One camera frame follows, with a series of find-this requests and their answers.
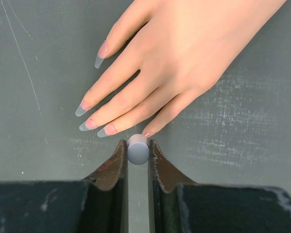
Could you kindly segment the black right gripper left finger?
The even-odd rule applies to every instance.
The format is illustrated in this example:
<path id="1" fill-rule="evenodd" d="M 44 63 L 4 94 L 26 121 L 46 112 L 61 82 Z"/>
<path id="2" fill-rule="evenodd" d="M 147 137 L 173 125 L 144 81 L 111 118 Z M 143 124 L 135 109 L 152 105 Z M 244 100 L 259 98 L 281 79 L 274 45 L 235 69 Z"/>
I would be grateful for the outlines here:
<path id="1" fill-rule="evenodd" d="M 88 184 L 79 233 L 128 232 L 128 144 L 120 140 L 112 156 L 83 180 Z"/>

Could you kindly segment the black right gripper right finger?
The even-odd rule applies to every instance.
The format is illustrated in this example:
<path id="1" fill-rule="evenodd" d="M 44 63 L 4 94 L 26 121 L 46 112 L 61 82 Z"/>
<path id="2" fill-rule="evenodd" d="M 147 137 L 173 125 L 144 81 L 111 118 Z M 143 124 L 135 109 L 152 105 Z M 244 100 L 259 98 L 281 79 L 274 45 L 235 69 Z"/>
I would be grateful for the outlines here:
<path id="1" fill-rule="evenodd" d="M 177 186 L 195 182 L 163 154 L 158 142 L 149 140 L 148 209 L 151 233 L 180 233 Z"/>

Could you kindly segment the white nail polish brush cap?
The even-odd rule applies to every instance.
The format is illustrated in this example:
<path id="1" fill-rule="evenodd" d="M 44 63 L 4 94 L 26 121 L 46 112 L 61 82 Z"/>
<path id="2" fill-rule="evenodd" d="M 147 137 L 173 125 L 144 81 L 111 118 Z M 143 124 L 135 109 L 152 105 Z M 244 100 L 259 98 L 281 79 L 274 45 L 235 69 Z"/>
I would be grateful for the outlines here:
<path id="1" fill-rule="evenodd" d="M 128 160 L 134 165 L 142 165 L 149 159 L 147 138 L 142 134 L 134 134 L 128 140 Z"/>

